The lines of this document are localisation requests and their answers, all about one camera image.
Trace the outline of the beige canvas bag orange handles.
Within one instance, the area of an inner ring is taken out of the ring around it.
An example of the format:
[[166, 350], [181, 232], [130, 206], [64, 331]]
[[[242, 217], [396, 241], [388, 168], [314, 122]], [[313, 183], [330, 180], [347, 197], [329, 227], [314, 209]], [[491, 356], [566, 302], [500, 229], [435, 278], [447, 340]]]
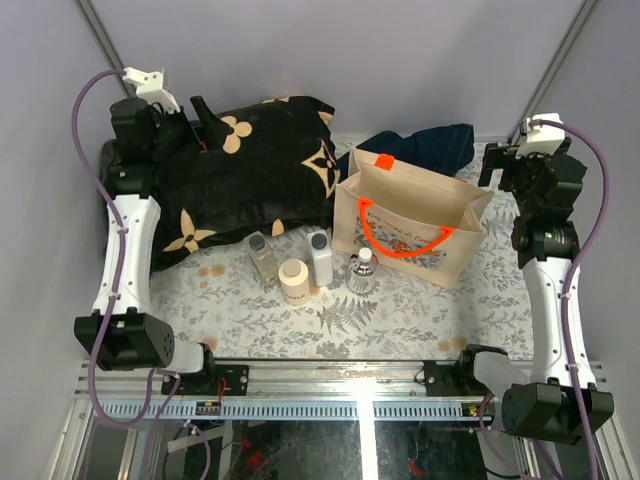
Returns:
[[335, 192], [332, 247], [367, 247], [380, 264], [453, 288], [487, 233], [493, 193], [389, 154], [352, 149]]

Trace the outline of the white rectangular lotion bottle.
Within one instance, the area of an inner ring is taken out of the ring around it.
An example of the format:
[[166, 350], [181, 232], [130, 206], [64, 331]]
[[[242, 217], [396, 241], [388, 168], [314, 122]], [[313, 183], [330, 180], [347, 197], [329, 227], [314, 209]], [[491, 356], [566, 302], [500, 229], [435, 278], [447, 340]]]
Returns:
[[307, 234], [310, 248], [314, 282], [318, 287], [329, 285], [333, 281], [333, 254], [329, 237], [324, 230]]

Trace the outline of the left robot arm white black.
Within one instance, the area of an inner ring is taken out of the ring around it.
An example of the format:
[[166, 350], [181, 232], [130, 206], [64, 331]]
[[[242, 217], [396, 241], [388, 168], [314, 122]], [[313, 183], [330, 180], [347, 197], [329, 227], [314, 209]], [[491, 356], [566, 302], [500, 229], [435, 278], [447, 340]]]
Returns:
[[168, 384], [186, 395], [212, 392], [221, 376], [209, 346], [176, 337], [151, 313], [153, 240], [161, 216], [157, 173], [198, 138], [173, 100], [128, 98], [110, 108], [115, 134], [101, 151], [108, 240], [101, 286], [88, 316], [74, 323], [76, 339], [102, 371], [176, 372]]

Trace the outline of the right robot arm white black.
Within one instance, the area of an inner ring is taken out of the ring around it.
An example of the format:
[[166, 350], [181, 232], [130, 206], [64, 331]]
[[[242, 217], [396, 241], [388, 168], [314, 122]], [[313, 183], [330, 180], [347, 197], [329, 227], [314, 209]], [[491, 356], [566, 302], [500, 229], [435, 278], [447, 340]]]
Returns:
[[508, 434], [574, 445], [612, 416], [614, 401], [596, 386], [574, 303], [581, 249], [570, 216], [586, 168], [569, 156], [569, 145], [527, 155], [498, 144], [485, 149], [479, 185], [500, 170], [499, 188], [513, 195], [519, 210], [512, 245], [531, 304], [534, 360], [524, 375], [503, 349], [470, 344], [459, 355], [455, 378], [467, 394], [500, 400]]

